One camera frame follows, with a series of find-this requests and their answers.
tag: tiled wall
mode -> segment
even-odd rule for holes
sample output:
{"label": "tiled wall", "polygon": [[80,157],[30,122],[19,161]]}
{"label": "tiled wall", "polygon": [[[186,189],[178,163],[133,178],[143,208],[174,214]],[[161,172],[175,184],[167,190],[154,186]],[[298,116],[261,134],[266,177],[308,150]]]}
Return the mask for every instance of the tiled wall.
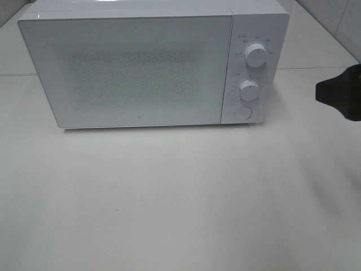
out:
{"label": "tiled wall", "polygon": [[361,0],[298,0],[361,62]]}
{"label": "tiled wall", "polygon": [[0,0],[0,27],[29,0]]}

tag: white knob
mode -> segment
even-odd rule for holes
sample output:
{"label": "white knob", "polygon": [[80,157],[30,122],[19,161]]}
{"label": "white knob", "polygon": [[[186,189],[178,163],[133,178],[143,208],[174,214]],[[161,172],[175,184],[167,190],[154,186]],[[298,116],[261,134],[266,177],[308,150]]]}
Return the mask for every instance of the white knob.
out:
{"label": "white knob", "polygon": [[239,95],[242,100],[254,100],[259,96],[259,84],[253,80],[244,81],[239,86]]}
{"label": "white knob", "polygon": [[251,44],[245,50],[246,62],[253,68],[258,68],[265,64],[267,56],[267,46],[262,43]]}

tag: white table surface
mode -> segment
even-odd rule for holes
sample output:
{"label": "white table surface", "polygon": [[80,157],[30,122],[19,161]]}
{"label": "white table surface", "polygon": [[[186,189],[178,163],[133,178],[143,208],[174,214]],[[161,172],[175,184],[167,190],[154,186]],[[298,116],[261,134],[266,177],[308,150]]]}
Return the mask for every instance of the white table surface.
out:
{"label": "white table surface", "polygon": [[17,16],[0,29],[1,271],[361,270],[361,126],[315,100],[356,61],[298,4],[260,125],[61,130]]}

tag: microwave oven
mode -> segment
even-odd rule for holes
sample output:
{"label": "microwave oven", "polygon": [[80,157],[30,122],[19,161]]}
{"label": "microwave oven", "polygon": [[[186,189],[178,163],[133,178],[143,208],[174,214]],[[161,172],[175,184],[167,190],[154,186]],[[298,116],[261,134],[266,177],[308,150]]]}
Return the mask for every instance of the microwave oven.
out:
{"label": "microwave oven", "polygon": [[276,0],[37,0],[18,21],[60,128],[261,123]]}

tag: black object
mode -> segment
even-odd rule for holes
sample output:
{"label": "black object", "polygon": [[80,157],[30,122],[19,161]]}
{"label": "black object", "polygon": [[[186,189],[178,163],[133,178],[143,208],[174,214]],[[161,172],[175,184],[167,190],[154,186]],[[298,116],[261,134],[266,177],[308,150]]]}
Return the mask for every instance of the black object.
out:
{"label": "black object", "polygon": [[361,64],[316,85],[316,100],[339,110],[345,118],[361,121]]}

